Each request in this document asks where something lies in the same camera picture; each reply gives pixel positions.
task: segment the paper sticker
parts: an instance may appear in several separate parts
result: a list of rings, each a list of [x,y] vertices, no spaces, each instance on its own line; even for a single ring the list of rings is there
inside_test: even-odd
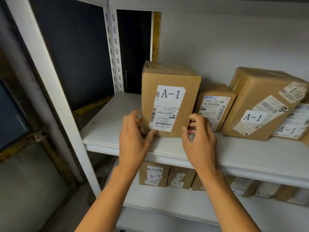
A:
[[[181,180],[185,175],[185,173],[177,173],[176,177],[171,182],[171,186],[182,188],[184,183]]]
[[[296,195],[287,200],[288,203],[295,203],[299,205],[306,205],[309,203],[309,189],[299,189]]]
[[[280,184],[277,183],[263,182],[257,189],[255,195],[264,198],[270,198],[277,192],[279,187]]]
[[[298,139],[309,126],[309,104],[299,104],[273,133],[274,136]]]
[[[248,136],[289,110],[290,108],[270,95],[253,107],[252,111],[247,110],[240,122],[233,129],[244,136]]]
[[[171,132],[186,90],[183,87],[158,85],[149,128]]]
[[[160,180],[162,179],[163,168],[156,166],[147,166],[147,179],[145,184],[158,186]]]
[[[199,114],[208,118],[211,129],[215,131],[230,101],[230,97],[205,96]]]
[[[279,94],[289,103],[295,103],[302,100],[306,95],[306,87],[303,84],[292,82],[290,85],[281,89]]]
[[[230,187],[235,195],[242,196],[253,182],[252,179],[236,177]]]

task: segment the white wall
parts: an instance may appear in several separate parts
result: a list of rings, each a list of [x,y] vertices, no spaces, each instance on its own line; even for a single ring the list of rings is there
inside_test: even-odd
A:
[[[230,83],[238,66],[309,81],[309,20],[162,12],[159,61]]]
[[[40,143],[0,164],[0,231],[36,232],[69,192]]]

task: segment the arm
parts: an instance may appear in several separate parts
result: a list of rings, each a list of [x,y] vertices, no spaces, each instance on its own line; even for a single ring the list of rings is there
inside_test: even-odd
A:
[[[75,232],[113,232],[122,204],[138,169],[145,161],[156,130],[151,130],[146,139],[141,137],[137,125],[138,111],[123,117],[119,137],[119,165],[101,195],[91,206]]]
[[[183,148],[206,189],[222,231],[261,232],[216,167],[217,138],[209,122],[205,123],[198,114],[192,114],[190,119],[193,121],[190,126],[195,130],[183,127]],[[195,134],[193,142],[188,133]]]

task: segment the barcode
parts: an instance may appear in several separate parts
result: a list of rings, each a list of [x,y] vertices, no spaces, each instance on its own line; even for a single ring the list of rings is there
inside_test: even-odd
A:
[[[219,103],[204,103],[204,106],[218,107],[219,105]]]
[[[218,114],[218,117],[217,117],[217,120],[220,120],[221,116],[222,116],[222,113],[224,112],[224,109],[225,109],[225,106],[223,105],[219,114]]]
[[[152,109],[152,113],[151,113],[151,117],[150,117],[150,123],[153,123],[153,122],[154,122],[156,110],[157,110],[156,107],[154,107],[154,108]]]
[[[273,107],[271,104],[267,102],[262,102],[261,105],[267,108],[268,110],[272,111],[273,113],[276,113],[278,111],[278,109],[276,109],[275,107]]]
[[[171,123],[164,123],[164,122],[156,122],[156,125],[167,125],[167,126],[171,126]]]

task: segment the brown cardboard box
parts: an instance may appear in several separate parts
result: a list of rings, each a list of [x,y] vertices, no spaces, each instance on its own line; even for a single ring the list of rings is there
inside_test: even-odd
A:
[[[239,67],[230,88],[237,98],[221,133],[266,141],[309,92],[309,83],[282,71]]]
[[[211,83],[200,87],[195,113],[209,120],[214,132],[219,132],[236,94],[225,84]]]
[[[281,185],[271,182],[262,182],[257,188],[256,196],[270,199],[279,192]]]
[[[253,196],[260,185],[259,181],[253,179],[240,178],[231,175],[225,175],[224,177],[234,194],[245,198]]]
[[[203,183],[200,180],[198,174],[195,175],[195,178],[193,180],[192,190],[193,191],[204,191],[205,190],[205,187],[203,186]]]
[[[139,169],[139,184],[166,187],[170,165],[144,162]]]
[[[274,198],[286,203],[307,206],[309,205],[309,189],[282,185]]]
[[[309,94],[272,134],[274,137],[301,140],[309,130]]]
[[[195,174],[195,169],[171,166],[168,175],[168,186],[190,189]]]
[[[161,137],[181,137],[189,125],[201,77],[182,66],[145,62],[141,85],[142,132],[158,130]]]
[[[309,147],[309,133],[303,137],[302,142]]]

